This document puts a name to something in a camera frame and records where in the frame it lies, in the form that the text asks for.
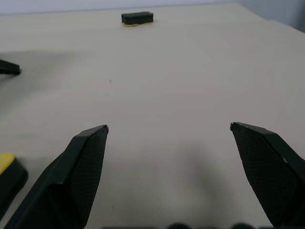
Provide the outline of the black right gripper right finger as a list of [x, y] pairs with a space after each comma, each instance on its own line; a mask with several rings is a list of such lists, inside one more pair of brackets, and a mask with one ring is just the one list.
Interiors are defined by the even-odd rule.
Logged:
[[305, 227], [305, 161], [277, 133], [232, 122], [243, 168], [275, 228]]

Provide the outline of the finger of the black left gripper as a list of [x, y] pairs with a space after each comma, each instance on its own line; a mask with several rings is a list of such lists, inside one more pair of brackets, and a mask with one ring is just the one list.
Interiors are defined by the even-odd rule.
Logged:
[[7, 75], [19, 75], [21, 73], [21, 69], [17, 64], [0, 60], [0, 73]]

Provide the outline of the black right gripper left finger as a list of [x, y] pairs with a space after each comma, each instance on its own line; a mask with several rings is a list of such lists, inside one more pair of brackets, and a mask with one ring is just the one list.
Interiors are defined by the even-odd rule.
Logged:
[[7, 229], [83, 229], [101, 179], [109, 128], [74, 136], [41, 173], [11, 216]]

